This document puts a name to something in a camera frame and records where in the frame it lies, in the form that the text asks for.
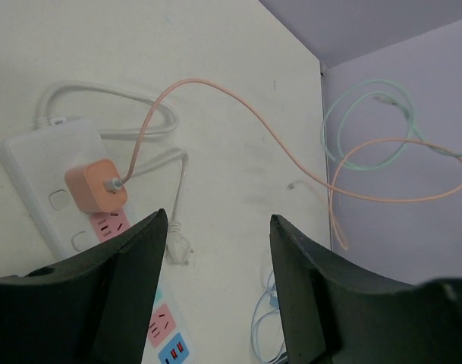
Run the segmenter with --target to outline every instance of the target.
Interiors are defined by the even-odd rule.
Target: black object
[[[0,278],[0,363],[141,363],[167,234],[160,210],[77,256]]]
[[[281,216],[271,220],[271,251],[290,364],[462,363],[462,279],[384,278]]]

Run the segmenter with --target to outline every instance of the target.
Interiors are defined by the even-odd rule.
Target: gray wall
[[[396,80],[410,91],[420,129],[429,141],[462,152],[462,20],[329,69],[323,85],[325,108],[350,85],[376,77]],[[338,109],[330,120],[331,146],[343,111]],[[405,130],[394,108],[365,102],[344,129],[344,149],[376,137],[401,137]],[[377,162],[394,147],[370,146],[355,161]],[[408,146],[387,168],[347,171],[339,185],[376,196],[414,197],[446,191],[461,178],[462,169],[454,159]],[[382,205],[342,196],[336,209],[350,249],[345,252],[335,243],[334,250],[350,261],[411,283],[462,276],[462,191],[412,205]]]
[[[331,67],[462,19],[462,0],[260,0]]]

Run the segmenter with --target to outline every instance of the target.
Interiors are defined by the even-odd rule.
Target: round button
[[[66,191],[60,190],[50,195],[49,201],[55,210],[62,210],[71,204],[71,197]]]
[[[78,252],[89,249],[91,247],[91,239],[89,234],[86,231],[75,234],[72,237],[72,246]]]

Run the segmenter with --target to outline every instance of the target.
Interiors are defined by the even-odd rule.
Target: pink cable
[[[450,195],[452,195],[452,194],[454,194],[454,193],[456,193],[456,192],[458,192],[459,190],[462,189],[462,183],[461,183],[457,187],[455,187],[454,189],[449,190],[447,192],[440,193],[438,195],[420,197],[420,198],[415,198],[415,199],[381,199],[381,198],[374,197],[374,196],[361,195],[359,193],[353,193],[353,192],[349,192],[349,191],[346,191],[346,190],[342,190],[341,188],[338,188],[338,187],[335,186],[335,183],[336,183],[337,177],[338,177],[338,172],[342,169],[344,163],[355,152],[357,152],[359,149],[362,149],[364,146],[368,146],[368,145],[376,144],[376,143],[385,143],[385,142],[401,142],[401,143],[420,144],[422,146],[428,146],[428,147],[433,148],[433,149],[440,149],[440,150],[442,150],[444,152],[451,153],[451,154],[453,154],[453,152],[446,149],[446,148],[443,148],[441,146],[437,146],[435,144],[431,144],[431,143],[428,143],[428,142],[423,142],[421,140],[409,140],[409,139],[401,139],[401,138],[385,138],[385,139],[378,139],[378,140],[370,140],[369,142],[362,143],[359,146],[356,146],[355,148],[353,148],[342,159],[342,161],[340,162],[340,164],[339,164],[339,166],[337,168],[337,171],[335,172],[332,184],[328,184],[327,182],[321,180],[320,177],[315,175],[313,172],[309,171],[304,165],[302,165],[300,163],[300,161],[298,161],[296,159],[296,157],[291,153],[289,148],[286,147],[286,145],[279,138],[279,136],[276,134],[276,132],[268,125],[268,123],[266,122],[264,117],[252,105],[250,105],[246,100],[242,99],[238,94],[233,93],[229,89],[226,89],[223,86],[219,86],[217,83],[214,83],[214,82],[208,81],[208,80],[202,80],[202,79],[199,79],[199,78],[188,78],[186,80],[178,81],[178,82],[174,83],[173,85],[171,85],[170,87],[168,87],[165,91],[163,91],[163,93],[157,98],[157,100],[155,100],[155,103],[153,104],[151,109],[148,111],[148,115],[146,116],[145,121],[143,122],[143,125],[141,127],[140,134],[138,135],[138,139],[137,139],[136,144],[134,146],[133,155],[132,155],[131,161],[130,161],[130,167],[128,168],[128,172],[127,172],[126,177],[122,180],[123,184],[126,183],[131,178],[131,175],[132,175],[132,173],[134,171],[134,166],[136,164],[138,152],[140,151],[141,143],[143,142],[143,138],[145,137],[146,128],[148,127],[149,121],[151,120],[153,114],[155,113],[156,108],[158,107],[158,105],[162,102],[162,100],[171,91],[173,91],[174,89],[176,89],[176,88],[178,88],[180,86],[183,86],[183,85],[185,85],[187,83],[200,83],[202,85],[207,85],[207,86],[213,87],[214,89],[218,89],[219,91],[222,91],[223,93],[229,95],[233,99],[236,99],[238,102],[240,102],[242,105],[244,105],[246,108],[248,108],[249,111],[251,111],[259,119],[259,121],[261,121],[262,125],[268,130],[268,132],[270,132],[270,134],[273,136],[273,138],[275,138],[276,142],[283,149],[283,151],[288,155],[288,157],[290,157],[291,161],[293,161],[293,163],[303,173],[305,173],[307,176],[309,176],[310,178],[312,178],[314,181],[318,182],[319,184],[327,187],[331,191],[330,192],[330,201],[329,201],[329,204],[328,204],[328,209],[329,209],[330,214],[331,214],[332,227],[334,229],[334,232],[337,234],[339,242],[341,243],[341,245],[342,245],[342,247],[344,249],[347,249],[347,245],[340,238],[340,236],[342,235],[341,234],[341,229],[338,226],[336,218],[335,218],[335,216],[333,214],[332,199],[333,199],[333,193],[334,192],[343,193],[344,195],[347,195],[347,196],[350,196],[350,197],[355,197],[357,199],[365,199],[366,201],[387,202],[387,203],[411,203],[411,202],[425,202],[425,201],[433,201],[434,199],[441,199],[443,197],[450,196]],[[456,158],[462,164],[462,158],[460,158],[460,157],[453,157],[453,158]]]

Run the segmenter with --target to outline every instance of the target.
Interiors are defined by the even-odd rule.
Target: light blue cable
[[[259,349],[259,339],[258,339],[259,326],[264,321],[264,319],[266,319],[267,317],[271,315],[279,314],[279,309],[272,309],[271,311],[261,316],[258,320],[256,320],[258,309],[261,306],[263,300],[266,297],[271,297],[271,295],[276,291],[275,284],[271,283],[272,277],[273,277],[273,271],[268,276],[268,280],[266,282],[266,287],[265,287],[266,290],[259,298],[258,303],[256,304],[256,307],[254,308],[253,319],[251,320],[251,347],[253,348],[254,356],[261,362],[261,364],[279,364],[282,361],[281,356],[283,355],[283,353],[286,352],[286,346],[284,345],[284,341],[283,341],[283,344],[281,344],[278,354],[271,360],[263,359],[261,356],[261,350]]]
[[[382,85],[387,85],[398,91],[399,94],[406,100],[406,104],[401,103],[398,99],[396,99],[392,94],[390,93],[384,93],[384,92],[371,92],[367,93],[366,95],[361,96],[358,100],[356,100],[352,105],[349,106],[349,108],[346,110],[344,113],[343,118],[341,119],[341,123],[339,124],[338,131],[337,131],[337,151],[338,151],[338,157],[333,155],[332,152],[328,149],[326,142],[325,142],[325,128],[326,128],[326,123],[328,119],[330,118],[331,113],[335,110],[337,105],[350,93],[352,93],[355,89],[366,86],[366,85],[372,85],[372,84],[382,84]],[[369,97],[373,97],[374,99],[381,100],[381,103],[393,105],[397,107],[400,111],[401,114],[404,116],[404,119],[407,122],[408,126],[408,131],[406,138],[411,138],[413,135],[416,136],[419,140],[425,141],[425,138],[423,135],[420,133],[418,126],[416,124],[416,110],[414,108],[414,104],[412,99],[410,98],[409,94],[407,91],[400,85],[398,85],[396,82],[391,81],[391,80],[380,80],[380,79],[375,79],[375,80],[368,80],[364,81],[361,83],[358,83],[357,85],[352,86],[349,88],[347,91],[345,91],[335,102],[332,104],[331,108],[327,111],[325,114],[325,117],[323,118],[322,122],[322,129],[321,129],[321,143],[322,147],[325,150],[326,155],[332,160],[332,161],[337,161],[337,160],[342,160],[345,157],[345,153],[342,149],[341,145],[341,131],[343,126],[345,125],[345,122],[347,121],[349,114],[355,109],[357,105],[359,105],[363,100],[368,99]],[[355,171],[374,171],[378,168],[385,167],[389,163],[393,162],[403,151],[404,147],[406,146],[406,143],[402,143],[398,149],[396,149],[389,157],[387,157],[384,161],[378,163],[377,165],[356,165],[352,162],[346,161],[344,163],[344,167],[348,169],[352,169]],[[442,155],[450,156],[450,157],[462,157],[462,153],[448,153],[444,152],[442,150],[430,147],[431,150],[434,152],[437,152]]]

